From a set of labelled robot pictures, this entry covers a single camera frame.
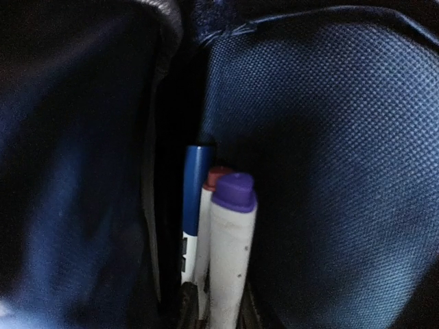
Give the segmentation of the white marker blue cap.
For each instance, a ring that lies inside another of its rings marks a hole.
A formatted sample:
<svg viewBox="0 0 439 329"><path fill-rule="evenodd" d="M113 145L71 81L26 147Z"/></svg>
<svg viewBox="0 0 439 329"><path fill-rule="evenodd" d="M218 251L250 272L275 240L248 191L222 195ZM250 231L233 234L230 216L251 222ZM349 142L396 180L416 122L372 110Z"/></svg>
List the white marker blue cap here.
<svg viewBox="0 0 439 329"><path fill-rule="evenodd" d="M211 167L213 154L213 146L190 145L186 148L182 188L181 284L193 280L202 185Z"/></svg>

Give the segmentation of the white marker red cap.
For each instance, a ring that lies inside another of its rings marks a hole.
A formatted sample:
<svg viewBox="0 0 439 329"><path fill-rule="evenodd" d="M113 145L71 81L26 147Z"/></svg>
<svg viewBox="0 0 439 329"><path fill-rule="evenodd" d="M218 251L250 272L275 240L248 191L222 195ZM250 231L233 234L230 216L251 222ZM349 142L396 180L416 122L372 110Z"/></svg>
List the white marker red cap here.
<svg viewBox="0 0 439 329"><path fill-rule="evenodd" d="M198 242L193 275L194 284L198 289L198 312L200 319L205 317L209 296L205 291L205 286L210 261L211 198L216 189L217 180L223 175L227 175L232 172L233 170L228 167L213 167L209 170L207 179L202 184L198 224Z"/></svg>

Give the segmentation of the white marker purple cap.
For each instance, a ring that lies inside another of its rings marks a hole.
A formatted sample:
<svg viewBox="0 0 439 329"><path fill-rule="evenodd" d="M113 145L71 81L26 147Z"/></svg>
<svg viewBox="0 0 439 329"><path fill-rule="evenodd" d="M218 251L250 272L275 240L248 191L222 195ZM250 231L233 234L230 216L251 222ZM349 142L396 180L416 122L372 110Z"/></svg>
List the white marker purple cap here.
<svg viewBox="0 0 439 329"><path fill-rule="evenodd" d="M236 328L254 225L257 195L248 173L221 177L211 198L210 328Z"/></svg>

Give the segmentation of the navy blue student backpack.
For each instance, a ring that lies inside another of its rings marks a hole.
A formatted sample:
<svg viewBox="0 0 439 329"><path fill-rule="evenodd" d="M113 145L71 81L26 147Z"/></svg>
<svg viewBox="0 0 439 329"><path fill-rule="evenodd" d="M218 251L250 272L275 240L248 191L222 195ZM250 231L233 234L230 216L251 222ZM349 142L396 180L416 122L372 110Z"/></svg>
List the navy blue student backpack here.
<svg viewBox="0 0 439 329"><path fill-rule="evenodd" d="M193 144L255 180L241 328L438 327L437 1L2 1L1 327L193 327Z"/></svg>

